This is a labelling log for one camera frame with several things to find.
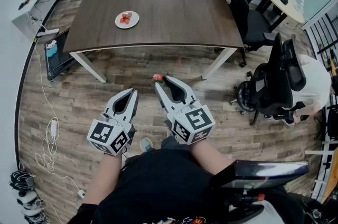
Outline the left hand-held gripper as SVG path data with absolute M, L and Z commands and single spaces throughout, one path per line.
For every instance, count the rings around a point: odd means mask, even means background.
M 131 121 L 136 115 L 137 105 L 138 91 L 133 88 L 111 97 L 105 112 L 93 120 L 87 141 L 96 149 L 117 156 L 132 144 L 136 130 Z

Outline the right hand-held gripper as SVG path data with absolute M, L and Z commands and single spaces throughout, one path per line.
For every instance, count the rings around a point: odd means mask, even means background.
M 166 76 L 164 83 L 155 82 L 155 91 L 161 106 L 167 111 L 174 135 L 185 144 L 194 144 L 208 137 L 215 127 L 215 121 L 207 105 L 202 105 L 196 99 L 190 86 Z

